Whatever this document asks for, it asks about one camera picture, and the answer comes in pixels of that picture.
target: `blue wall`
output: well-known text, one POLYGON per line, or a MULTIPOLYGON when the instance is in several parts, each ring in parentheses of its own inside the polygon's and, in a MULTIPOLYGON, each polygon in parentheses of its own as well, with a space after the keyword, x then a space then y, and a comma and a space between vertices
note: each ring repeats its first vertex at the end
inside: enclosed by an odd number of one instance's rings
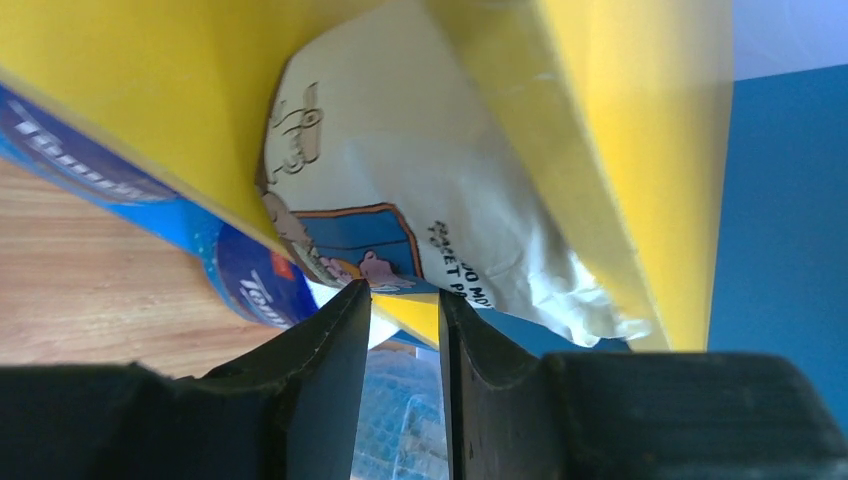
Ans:
POLYGON ((711 350, 782 354, 848 432, 848 66, 736 83, 711 350))

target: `clear plastic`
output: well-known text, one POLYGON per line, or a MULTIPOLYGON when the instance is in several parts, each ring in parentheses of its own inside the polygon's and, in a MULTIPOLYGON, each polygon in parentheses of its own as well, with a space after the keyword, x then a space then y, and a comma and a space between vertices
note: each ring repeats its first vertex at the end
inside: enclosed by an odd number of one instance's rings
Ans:
POLYGON ((438 366, 369 352, 351 472, 357 480, 449 478, 438 366))

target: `yellow cardboard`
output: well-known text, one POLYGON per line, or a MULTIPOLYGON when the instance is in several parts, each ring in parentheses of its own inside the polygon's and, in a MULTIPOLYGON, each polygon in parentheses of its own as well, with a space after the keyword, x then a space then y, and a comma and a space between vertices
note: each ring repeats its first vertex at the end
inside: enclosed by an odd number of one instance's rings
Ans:
POLYGON ((580 258, 654 334, 706 346, 730 0, 429 0, 580 258))

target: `white paper bag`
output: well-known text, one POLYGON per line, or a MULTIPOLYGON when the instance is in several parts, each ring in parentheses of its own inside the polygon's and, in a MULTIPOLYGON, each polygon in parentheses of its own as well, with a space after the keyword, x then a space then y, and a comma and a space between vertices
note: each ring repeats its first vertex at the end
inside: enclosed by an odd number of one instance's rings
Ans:
POLYGON ((389 294, 440 287, 584 346, 646 333, 646 322, 618 321, 415 0, 291 59, 263 173, 280 238, 316 281, 366 278, 389 294))

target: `wood grain surface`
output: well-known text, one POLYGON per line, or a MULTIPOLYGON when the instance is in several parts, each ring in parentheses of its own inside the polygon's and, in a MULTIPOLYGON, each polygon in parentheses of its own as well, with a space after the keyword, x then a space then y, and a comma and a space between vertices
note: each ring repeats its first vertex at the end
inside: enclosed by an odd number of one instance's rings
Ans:
POLYGON ((278 333, 230 311, 193 257, 0 158, 0 364, 201 375, 278 333))

